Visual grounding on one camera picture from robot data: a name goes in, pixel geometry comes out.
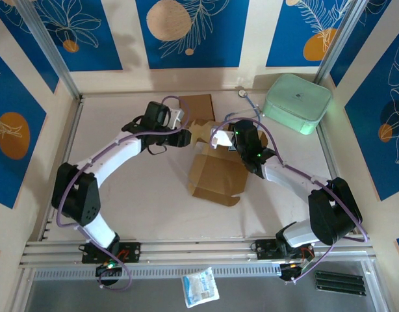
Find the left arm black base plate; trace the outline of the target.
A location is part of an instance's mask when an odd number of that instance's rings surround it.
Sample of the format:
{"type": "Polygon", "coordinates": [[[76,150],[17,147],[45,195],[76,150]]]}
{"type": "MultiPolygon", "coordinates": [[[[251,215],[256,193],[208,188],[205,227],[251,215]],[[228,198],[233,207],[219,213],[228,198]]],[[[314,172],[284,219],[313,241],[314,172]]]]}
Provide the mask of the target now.
{"type": "MultiPolygon", "coordinates": [[[[116,257],[124,263],[137,263],[140,257],[139,242],[120,242],[116,257]]],[[[79,250],[83,253],[82,263],[101,264],[110,260],[110,257],[91,243],[81,244],[79,250]]]]}

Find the aluminium corner post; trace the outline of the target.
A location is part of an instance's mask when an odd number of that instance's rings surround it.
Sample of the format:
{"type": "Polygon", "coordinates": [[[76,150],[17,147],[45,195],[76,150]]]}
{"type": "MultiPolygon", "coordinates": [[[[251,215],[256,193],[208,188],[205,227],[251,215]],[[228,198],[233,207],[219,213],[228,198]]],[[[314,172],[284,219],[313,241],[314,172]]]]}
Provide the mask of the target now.
{"type": "Polygon", "coordinates": [[[319,65],[319,69],[313,79],[314,84],[321,85],[324,79],[328,77],[368,2],[369,0],[350,1],[350,6],[333,37],[325,57],[319,65]]]}
{"type": "Polygon", "coordinates": [[[81,93],[34,5],[29,0],[14,0],[14,4],[58,78],[72,98],[80,101],[81,93]]]}

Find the blue white plastic packet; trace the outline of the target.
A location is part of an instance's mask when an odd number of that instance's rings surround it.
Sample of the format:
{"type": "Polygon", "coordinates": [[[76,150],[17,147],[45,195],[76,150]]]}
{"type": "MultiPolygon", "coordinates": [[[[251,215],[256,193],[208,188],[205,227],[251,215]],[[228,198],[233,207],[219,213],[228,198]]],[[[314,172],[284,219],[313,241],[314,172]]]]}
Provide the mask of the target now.
{"type": "Polygon", "coordinates": [[[185,275],[181,280],[187,308],[220,299],[211,267],[185,275]]]}

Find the brown cardboard mailer box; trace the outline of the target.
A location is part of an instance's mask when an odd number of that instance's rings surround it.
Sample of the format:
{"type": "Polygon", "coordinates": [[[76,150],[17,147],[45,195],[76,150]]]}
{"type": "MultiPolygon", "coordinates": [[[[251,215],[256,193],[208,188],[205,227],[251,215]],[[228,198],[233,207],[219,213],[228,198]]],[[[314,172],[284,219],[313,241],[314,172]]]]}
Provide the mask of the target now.
{"type": "Polygon", "coordinates": [[[196,198],[232,207],[240,201],[249,172],[238,153],[226,146],[213,149],[209,139],[215,121],[194,120],[189,127],[191,143],[201,142],[203,149],[195,155],[188,175],[188,190],[196,198]]]}
{"type": "Polygon", "coordinates": [[[215,121],[212,96],[210,94],[180,96],[179,106],[184,112],[182,123],[186,120],[192,122],[197,119],[215,121]]]}

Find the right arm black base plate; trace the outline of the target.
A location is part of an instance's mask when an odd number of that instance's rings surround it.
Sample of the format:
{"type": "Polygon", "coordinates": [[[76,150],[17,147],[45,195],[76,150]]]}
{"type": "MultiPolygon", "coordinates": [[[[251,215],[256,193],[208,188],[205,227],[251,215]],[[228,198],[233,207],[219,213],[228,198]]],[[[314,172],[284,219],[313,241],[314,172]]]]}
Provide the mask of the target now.
{"type": "Polygon", "coordinates": [[[286,242],[277,239],[259,239],[251,244],[251,250],[258,260],[309,260],[315,258],[308,244],[293,248],[286,242]]]}

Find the blue stethoscope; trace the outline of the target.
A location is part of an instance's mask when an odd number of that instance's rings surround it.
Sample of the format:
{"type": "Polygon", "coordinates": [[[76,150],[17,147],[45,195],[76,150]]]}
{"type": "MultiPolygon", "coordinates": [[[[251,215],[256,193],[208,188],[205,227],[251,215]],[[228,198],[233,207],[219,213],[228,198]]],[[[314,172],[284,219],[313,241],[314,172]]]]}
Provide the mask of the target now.
{"type": "Polygon", "coordinates": [[[256,105],[248,96],[248,92],[244,89],[238,91],[238,96],[242,99],[245,99],[248,104],[250,105],[250,108],[235,111],[235,112],[230,112],[224,117],[224,121],[231,120],[233,118],[237,117],[247,117],[247,118],[253,118],[256,119],[257,121],[261,121],[261,109],[258,105],[256,105]]]}

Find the black ridged block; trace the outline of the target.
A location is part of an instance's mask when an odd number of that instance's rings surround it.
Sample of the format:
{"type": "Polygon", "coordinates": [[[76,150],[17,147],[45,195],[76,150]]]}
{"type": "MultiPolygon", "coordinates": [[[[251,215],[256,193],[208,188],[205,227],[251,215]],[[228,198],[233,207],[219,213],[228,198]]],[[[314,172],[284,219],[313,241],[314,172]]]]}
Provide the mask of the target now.
{"type": "Polygon", "coordinates": [[[367,295],[362,276],[316,270],[315,282],[316,288],[320,291],[353,294],[357,296],[367,295]]]}

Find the mint green zip case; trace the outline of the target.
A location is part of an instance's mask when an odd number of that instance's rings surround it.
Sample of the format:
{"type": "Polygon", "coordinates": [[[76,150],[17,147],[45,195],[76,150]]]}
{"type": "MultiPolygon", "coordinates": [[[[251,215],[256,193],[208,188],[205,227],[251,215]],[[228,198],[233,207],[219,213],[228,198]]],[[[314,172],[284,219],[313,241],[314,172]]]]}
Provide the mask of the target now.
{"type": "Polygon", "coordinates": [[[332,100],[327,88],[297,75],[280,75],[268,90],[262,114],[294,131],[310,135],[332,100]]]}

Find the small black electronics board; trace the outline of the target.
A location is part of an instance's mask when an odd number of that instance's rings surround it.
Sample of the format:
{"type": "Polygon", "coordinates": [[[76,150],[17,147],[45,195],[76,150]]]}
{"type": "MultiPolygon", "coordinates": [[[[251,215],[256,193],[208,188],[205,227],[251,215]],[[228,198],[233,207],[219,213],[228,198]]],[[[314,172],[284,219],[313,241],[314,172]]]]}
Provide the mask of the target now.
{"type": "Polygon", "coordinates": [[[307,263],[291,263],[280,265],[281,275],[280,278],[286,283],[296,283],[299,279],[303,278],[312,269],[313,265],[307,263]]]}
{"type": "Polygon", "coordinates": [[[120,276],[122,274],[122,266],[116,262],[103,263],[96,267],[96,277],[120,276]]]}

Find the aluminium rail frame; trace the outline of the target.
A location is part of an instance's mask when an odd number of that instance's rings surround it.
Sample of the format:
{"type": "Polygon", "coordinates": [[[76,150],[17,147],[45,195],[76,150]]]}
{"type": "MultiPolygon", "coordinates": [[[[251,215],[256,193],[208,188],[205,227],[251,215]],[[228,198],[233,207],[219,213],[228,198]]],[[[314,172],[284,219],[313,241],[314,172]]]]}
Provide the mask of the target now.
{"type": "MultiPolygon", "coordinates": [[[[257,263],[263,248],[255,244],[257,237],[188,240],[122,240],[139,242],[139,265],[222,265],[257,263]]],[[[83,241],[43,240],[27,242],[21,268],[77,267],[82,264],[83,241]]],[[[326,261],[374,260],[377,253],[369,242],[339,241],[326,261]]]]}

